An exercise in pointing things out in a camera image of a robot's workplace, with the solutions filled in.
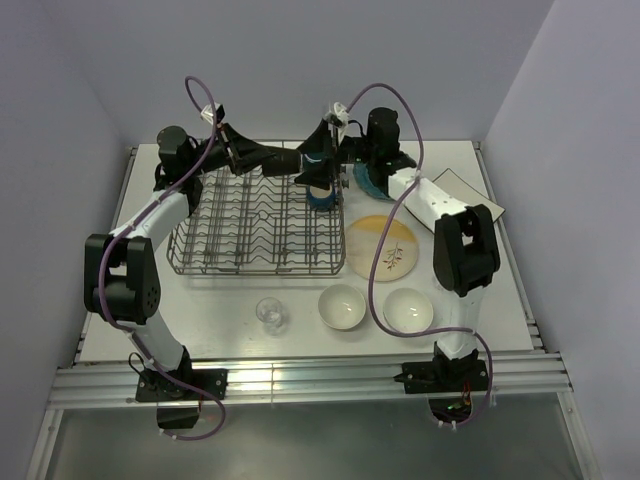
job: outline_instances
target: metal wire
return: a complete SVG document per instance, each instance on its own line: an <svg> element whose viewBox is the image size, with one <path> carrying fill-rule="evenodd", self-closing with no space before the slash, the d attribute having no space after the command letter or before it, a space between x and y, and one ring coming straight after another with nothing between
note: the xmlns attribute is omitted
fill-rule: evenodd
<svg viewBox="0 0 640 480"><path fill-rule="evenodd" d="M197 210L169 237L167 259L180 275L337 274L345 260L342 188L327 212L309 207L293 176L236 177L228 168L201 177Z"/></svg>

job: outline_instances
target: white bowl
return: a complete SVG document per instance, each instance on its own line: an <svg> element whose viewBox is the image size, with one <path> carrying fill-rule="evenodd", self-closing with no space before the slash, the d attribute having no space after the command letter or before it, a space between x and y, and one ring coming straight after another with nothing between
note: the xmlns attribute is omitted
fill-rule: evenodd
<svg viewBox="0 0 640 480"><path fill-rule="evenodd" d="M318 299L322 321L336 330L349 330L358 325L367 312L362 294L349 285L331 285Z"/></svg>
<svg viewBox="0 0 640 480"><path fill-rule="evenodd" d="M401 333L422 332L433 321L431 301L413 288L391 292L384 301L383 312L389 326Z"/></svg>

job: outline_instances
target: dish rack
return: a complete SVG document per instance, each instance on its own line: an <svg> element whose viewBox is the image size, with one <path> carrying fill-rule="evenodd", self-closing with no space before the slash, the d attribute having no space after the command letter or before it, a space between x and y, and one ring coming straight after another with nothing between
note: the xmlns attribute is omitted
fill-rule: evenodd
<svg viewBox="0 0 640 480"><path fill-rule="evenodd" d="M329 211L309 207L294 176L265 178L228 168L201 176L196 211L169 236L167 259L180 275L337 274L345 260L342 186Z"/></svg>

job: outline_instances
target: round plate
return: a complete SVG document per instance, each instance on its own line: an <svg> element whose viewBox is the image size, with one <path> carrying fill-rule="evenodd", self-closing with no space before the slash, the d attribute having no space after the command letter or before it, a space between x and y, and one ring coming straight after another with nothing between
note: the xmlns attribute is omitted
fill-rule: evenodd
<svg viewBox="0 0 640 480"><path fill-rule="evenodd" d="M362 294L349 285L331 285L318 299L322 321L336 330L349 330L358 325L367 312Z"/></svg>
<svg viewBox="0 0 640 480"><path fill-rule="evenodd" d="M431 301L413 288L391 292L384 301L383 311L389 326L401 333L423 332L433 321Z"/></svg>
<svg viewBox="0 0 640 480"><path fill-rule="evenodd" d="M369 278L371 263L387 217L372 215L351 224L346 233L347 263L358 275ZM394 220L376 268L377 282L404 277L418 261L418 240L404 223Z"/></svg>

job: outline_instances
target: cable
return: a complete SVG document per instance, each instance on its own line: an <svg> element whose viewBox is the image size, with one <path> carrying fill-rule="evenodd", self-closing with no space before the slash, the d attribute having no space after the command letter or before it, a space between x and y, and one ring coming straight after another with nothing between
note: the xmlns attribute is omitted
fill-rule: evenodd
<svg viewBox="0 0 640 480"><path fill-rule="evenodd" d="M387 85L386 83L381 83L381 82L372 83L371 85L365 87L362 91L360 91L360 93L358 93L358 95L356 95L353 101L349 104L349 106L347 107L347 112L350 112L351 109L355 106L355 104L358 103L358 101L362 98L362 96L373 88L384 88L390 91L396 96L396 98L400 101L402 106L405 108L405 110L407 111L407 114L409 115L409 118L411 119L411 123L413 124L413 128L416 132L416 137L418 138L418 145L420 148L420 157L418 159L418 166L416 169L416 172L417 172L416 179L402 193L402 195L398 197L396 202L393 204L393 207L391 208L391 213L389 213L389 216L387 217L387 223L385 223L384 229L382 230L382 235L380 236L380 240L378 241L378 247L376 248L376 253L373 256L373 263L371 264L371 273L369 274L369 282L367 286L367 295L369 297L369 309L371 310L371 315L373 316L373 320L376 322L376 325L383 332L387 333L388 335L392 335L394 337L415 338L415 337L422 337L426 335L436 335L439 333L461 332L461 333L468 333L469 335L473 335L478 339L478 341L482 344L482 347L484 348L485 352L487 353L489 384L487 386L487 392L485 393L482 399L482 402L480 403L480 406L477 408L477 410L475 410L466 420L457 423L457 426L465 425L470 421L472 421L473 419L477 418L487 408L491 399L491 390L493 389L493 356L491 355L491 350L489 349L489 345L487 345L487 342L484 340L484 338L482 338L482 336L475 330L472 330L470 328L464 328L464 327L434 328L434 329L427 329L422 332L401 333L401 332L392 330L386 325L384 325L384 323L380 321L380 318L378 318L378 314L376 313L376 306L373 300L373 284L375 283L374 279L376 276L376 268L378 266L378 261L380 260L380 254L382 253L384 241L387 238L389 229L391 228L391 223L393 222L393 218L398 212L398 209L402 205L402 202L404 201L404 199L407 198L409 194L420 184L420 173L422 171L422 163L424 162L424 145L422 143L422 134L420 133L420 127L418 127L418 122L416 122L416 118L413 115L413 112L411 111L409 104L405 101L402 95L400 95L400 93L395 88L393 88L390 85Z"/></svg>
<svg viewBox="0 0 640 480"><path fill-rule="evenodd" d="M102 310L102 315L104 316L105 320L109 322L109 324L112 327L118 330L122 330L128 333L129 335L131 335L131 341L136 345L140 353L142 353L142 355L146 358L146 360L151 365L153 365L156 371L160 375L162 375L165 379L167 379L168 381L170 381L171 383L173 383L178 387L191 390L192 392L198 393L203 397L214 401L220 408L220 421L212 430L202 435L194 435L189 437L185 435L178 435L168 430L162 431L162 433L173 438L174 440L183 440L183 441L204 440L205 438L209 438L215 435L222 428L222 425L224 424L225 418L227 416L226 409L224 408L224 405L222 404L222 402L218 400L214 395L210 394L209 392L206 392L201 388L195 387L193 385L189 385L188 383L178 380L177 378L173 378L171 375L169 375L165 371L164 367L160 365L160 363L158 363L156 360L154 360L153 355L151 355L151 352L147 349L144 342L142 342L142 340L138 337L136 331L133 328L125 327L124 325L119 325L115 321L115 319L111 315L111 311L109 310L109 305L107 304L105 280L106 280L107 269L109 266L109 258L111 256L111 253L113 252L113 249L118 244L118 242L121 239L125 238L127 235L129 235L129 233L131 233L136 226L138 226L141 222L143 222L149 216L149 214L158 207L158 205L160 205L166 198L172 195L178 188L180 188L180 186L185 181L187 181L187 179L189 179L189 177L191 177L195 172L197 172L200 169L204 160L207 158L207 155L211 151L211 148L213 147L216 133L217 133L217 123L218 123L216 119L216 112L214 107L215 102L213 101L211 92L200 79L193 76L185 77L184 85L185 85L185 88L187 89L187 94L189 95L189 98L191 99L191 102L193 103L193 105L198 109L198 112L202 111L202 109L200 108L200 105L198 105L198 102L195 100L193 93L191 92L191 87L189 86L190 82L195 82L202 88L205 95L207 96L207 100L209 101L209 104L212 106L213 126L211 127L211 138L209 138L209 142L207 142L207 146L204 149L204 152L202 152L201 157L193 165L193 167L191 167L191 169L187 173L185 173L182 176L182 178L180 178L177 182L175 182L167 190L165 190L165 192L161 194L157 200L150 203L142 212L140 212L140 215L138 215L129 225L127 225L118 235L114 237L114 239L111 241L111 243L109 243L109 245L104 251L104 254L102 255L102 260L100 261L100 271L98 273L98 296L100 299L100 308Z"/></svg>

